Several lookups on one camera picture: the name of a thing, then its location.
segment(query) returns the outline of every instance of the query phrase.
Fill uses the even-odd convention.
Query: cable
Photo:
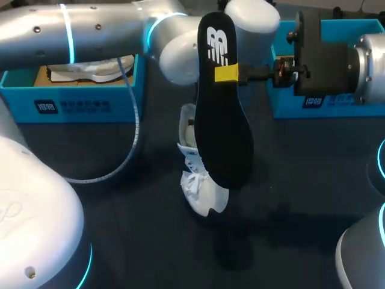
[[[131,85],[130,85],[128,78],[126,76],[126,72],[125,72],[125,69],[123,68],[122,61],[120,60],[120,58],[118,58],[117,61],[118,61],[120,71],[122,73],[123,80],[125,81],[125,84],[128,88],[128,92],[129,92],[130,97],[131,97],[132,106],[134,108],[134,114],[135,114],[135,136],[134,136],[134,140],[132,142],[131,150],[129,151],[126,159],[114,171],[112,171],[111,173],[109,173],[105,176],[101,176],[99,178],[94,178],[94,179],[72,179],[72,178],[63,177],[67,182],[69,182],[71,184],[94,184],[97,182],[102,182],[102,181],[105,181],[107,179],[110,179],[111,177],[113,177],[114,175],[118,174],[120,171],[123,170],[123,168],[127,165],[127,163],[133,157],[134,152],[137,148],[138,139],[139,139],[139,123],[140,123],[137,101],[135,99],[134,92],[132,91]]]

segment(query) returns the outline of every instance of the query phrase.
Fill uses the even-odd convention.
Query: new balance logo
[[[228,66],[229,60],[224,56],[227,54],[227,37],[223,30],[207,28],[207,44],[212,48],[208,50],[209,59],[222,66]]]

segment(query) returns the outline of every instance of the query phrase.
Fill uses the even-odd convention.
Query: shoe insole
[[[215,67],[236,64],[234,23],[221,12],[205,15],[198,28],[199,89],[195,137],[210,177],[221,187],[239,189],[253,168],[254,141],[235,82],[215,82]]]

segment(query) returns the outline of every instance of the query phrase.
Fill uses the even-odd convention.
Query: dark tabletop
[[[381,205],[366,164],[384,118],[274,120],[263,86],[245,110],[256,170],[238,197],[236,241],[196,219],[180,188],[176,87],[149,63],[143,156],[116,184],[76,187],[95,251],[94,288],[340,288],[334,249],[346,228]],[[22,125],[57,172],[99,176],[131,147],[132,124]]]

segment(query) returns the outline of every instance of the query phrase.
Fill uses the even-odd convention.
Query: blue box
[[[286,41],[289,31],[294,31],[294,21],[281,21],[276,40],[271,47],[268,64],[272,66],[277,56],[293,56],[294,46]],[[364,34],[385,32],[376,19],[322,20],[321,35],[325,42],[347,42],[353,47]],[[271,81],[266,84],[273,107],[274,118],[354,117],[385,116],[385,105],[357,105],[352,95],[305,98],[294,96],[293,86],[274,89]]]
[[[131,123],[135,122],[125,85],[34,87],[40,67],[6,71],[0,92],[16,123]],[[145,61],[135,57],[132,91],[142,114]]]

